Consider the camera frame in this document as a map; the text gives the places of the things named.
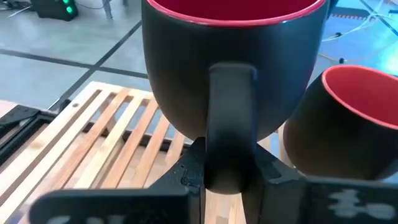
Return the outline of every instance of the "gray floor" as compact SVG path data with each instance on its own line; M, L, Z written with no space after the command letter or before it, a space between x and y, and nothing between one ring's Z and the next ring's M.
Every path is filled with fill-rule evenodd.
M102 5L100 0L76 1L91 7ZM0 99L48 108L61 96L65 97L63 93L78 80L83 84L70 98L92 80L150 90L147 79L134 77L145 76L146 67L141 28L128 36L141 19L140 0L128 1L129 7L124 7L122 0L111 1L113 20L107 19L103 10L85 9L81 6L78 6L80 16L70 22L40 19L34 12L23 12L8 18L13 12L1 11ZM338 6L369 10L367 5L374 9L379 0L364 2L340 0ZM385 2L378 13L387 14L390 9L398 9L398 6L389 4L388 0ZM324 38L336 32L346 32L362 22L331 17L326 22ZM387 22L398 29L398 22ZM112 53L113 47L126 35L126 41ZM373 54L396 40L398 33L393 33L378 19L367 29L338 40L323 42L320 53L337 59L343 57L349 60L347 63L365 65L398 75L398 44L389 46L379 54ZM324 69L336 64L337 62L318 57L311 81ZM93 70L92 65L96 65L99 70ZM274 136L272 145L276 145L276 142Z

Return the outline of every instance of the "wooden slatted rack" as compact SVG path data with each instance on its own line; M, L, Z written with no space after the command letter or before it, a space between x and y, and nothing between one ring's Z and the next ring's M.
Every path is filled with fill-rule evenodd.
M124 142L121 136L140 106L145 110ZM147 146L140 146L157 110L150 92L91 82L0 167L0 223L28 223L29 206L52 190L150 186L179 159L186 140L176 131L167 152L159 150L170 126L162 115ZM83 133L96 113L99 118ZM108 135L104 138L105 129ZM270 148L269 139L260 144ZM208 192L205 223L244 223L240 196Z

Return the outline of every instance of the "black mug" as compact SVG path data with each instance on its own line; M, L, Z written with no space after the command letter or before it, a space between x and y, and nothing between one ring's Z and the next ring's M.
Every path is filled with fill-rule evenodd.
M291 115L305 91L328 3L143 0L152 91L177 130L206 136L206 188L245 188L256 141Z
M398 78L355 65L325 70L284 128L304 174L377 180L398 168Z
M330 17L331 13L333 12L333 9L336 7L338 3L338 0L330 0L329 1L329 12L328 12L328 18Z

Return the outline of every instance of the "green light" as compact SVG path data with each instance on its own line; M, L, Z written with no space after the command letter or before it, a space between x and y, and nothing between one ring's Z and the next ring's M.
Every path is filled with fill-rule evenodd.
M68 12L69 14L71 14L71 13L73 12L73 9L72 9L70 6L68 6L68 7L67 7L67 12Z

